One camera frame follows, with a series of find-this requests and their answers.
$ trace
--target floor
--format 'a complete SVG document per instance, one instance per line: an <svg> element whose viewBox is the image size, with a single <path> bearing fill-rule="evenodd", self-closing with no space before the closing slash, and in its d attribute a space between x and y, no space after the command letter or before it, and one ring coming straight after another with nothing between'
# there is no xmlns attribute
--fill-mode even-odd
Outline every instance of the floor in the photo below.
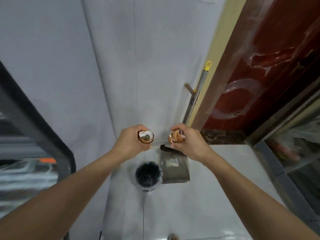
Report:
<svg viewBox="0 0 320 240"><path fill-rule="evenodd" d="M247 145L213 145L239 172L281 201L257 157ZM154 148L125 162L113 172L103 236L114 240L167 239L176 233L185 239L251 239L215 176L189 159L190 181L160 185L142 193L134 172L143 161L159 160Z"/></svg>

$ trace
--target white wall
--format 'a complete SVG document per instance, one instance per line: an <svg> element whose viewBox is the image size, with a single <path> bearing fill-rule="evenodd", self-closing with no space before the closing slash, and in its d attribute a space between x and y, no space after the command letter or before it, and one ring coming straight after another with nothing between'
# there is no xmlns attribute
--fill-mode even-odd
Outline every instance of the white wall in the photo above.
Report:
<svg viewBox="0 0 320 240"><path fill-rule="evenodd" d="M0 60L74 153L77 169L115 141L80 0L0 0ZM98 239L110 179L70 230Z"/></svg>
<svg viewBox="0 0 320 240"><path fill-rule="evenodd" d="M167 141L196 87L225 0L84 0L116 135L143 123Z"/></svg>

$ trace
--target black trash bag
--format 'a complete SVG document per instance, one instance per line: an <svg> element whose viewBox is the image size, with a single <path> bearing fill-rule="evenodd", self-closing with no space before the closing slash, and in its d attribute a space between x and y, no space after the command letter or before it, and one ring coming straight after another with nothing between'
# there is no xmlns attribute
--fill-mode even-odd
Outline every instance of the black trash bag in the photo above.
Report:
<svg viewBox="0 0 320 240"><path fill-rule="evenodd" d="M162 181L162 171L159 165L153 161L147 161L138 166L135 176L138 185L150 189L144 191L154 190L154 187Z"/></svg>

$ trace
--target egg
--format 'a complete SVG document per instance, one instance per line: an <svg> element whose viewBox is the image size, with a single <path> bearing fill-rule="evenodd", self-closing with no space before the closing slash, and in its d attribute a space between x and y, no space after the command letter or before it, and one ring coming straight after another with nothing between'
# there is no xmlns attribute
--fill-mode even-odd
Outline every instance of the egg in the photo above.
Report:
<svg viewBox="0 0 320 240"><path fill-rule="evenodd" d="M185 136L182 130L177 129L175 131L170 132L168 136L168 141L170 143L180 143L185 141Z"/></svg>
<svg viewBox="0 0 320 240"><path fill-rule="evenodd" d="M155 136L151 131L140 131L138 134L138 139L143 144L151 144Z"/></svg>

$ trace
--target forearm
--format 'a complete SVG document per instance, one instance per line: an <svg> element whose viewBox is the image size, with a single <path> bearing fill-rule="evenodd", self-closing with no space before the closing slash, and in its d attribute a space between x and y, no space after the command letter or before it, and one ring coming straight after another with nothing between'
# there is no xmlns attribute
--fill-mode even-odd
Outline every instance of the forearm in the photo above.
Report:
<svg viewBox="0 0 320 240"><path fill-rule="evenodd" d="M294 214L214 151L203 158L202 163L214 173L254 240L320 239Z"/></svg>
<svg viewBox="0 0 320 240"><path fill-rule="evenodd" d="M0 220L2 239L62 239L121 161L118 153L110 151L42 191Z"/></svg>

